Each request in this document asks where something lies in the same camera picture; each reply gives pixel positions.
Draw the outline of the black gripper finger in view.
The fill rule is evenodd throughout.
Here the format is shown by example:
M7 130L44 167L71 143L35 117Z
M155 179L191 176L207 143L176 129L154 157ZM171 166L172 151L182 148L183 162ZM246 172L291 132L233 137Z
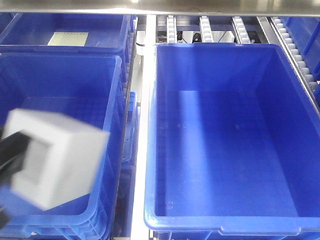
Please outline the black gripper finger in view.
M0 141L0 184L11 182L12 176L21 171L31 138L21 132Z

